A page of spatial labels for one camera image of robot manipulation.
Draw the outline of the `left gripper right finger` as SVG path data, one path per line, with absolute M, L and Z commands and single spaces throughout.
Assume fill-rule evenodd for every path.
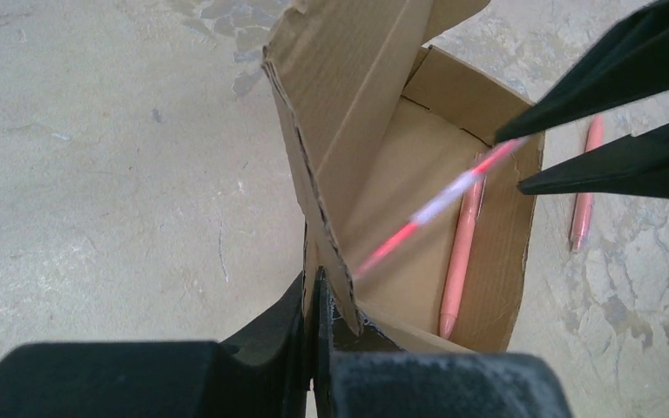
M 410 352 L 366 319 L 353 334 L 315 277 L 313 391 L 320 417 L 570 417 L 558 378 L 528 354 Z

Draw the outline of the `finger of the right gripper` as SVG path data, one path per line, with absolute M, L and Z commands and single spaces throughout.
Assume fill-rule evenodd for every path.
M 611 193 L 669 199 L 669 124 L 625 136 L 520 181 L 525 195 Z
M 669 1 L 654 1 L 614 24 L 495 139 L 529 136 L 668 90 Z

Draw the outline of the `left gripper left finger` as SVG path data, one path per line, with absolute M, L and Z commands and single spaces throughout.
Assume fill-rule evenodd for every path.
M 301 417 L 302 284 L 223 341 L 17 347 L 0 360 L 0 417 Z

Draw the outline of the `brown cardboard box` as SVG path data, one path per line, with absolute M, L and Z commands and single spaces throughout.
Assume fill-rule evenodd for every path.
M 431 44 L 483 1 L 293 1 L 263 49 L 296 196 L 307 275 L 324 273 L 336 341 L 370 325 L 412 352 L 503 352 L 524 291 L 536 135 L 487 178 L 456 325 L 438 336 L 458 204 L 361 279 L 351 273 L 529 102 Z

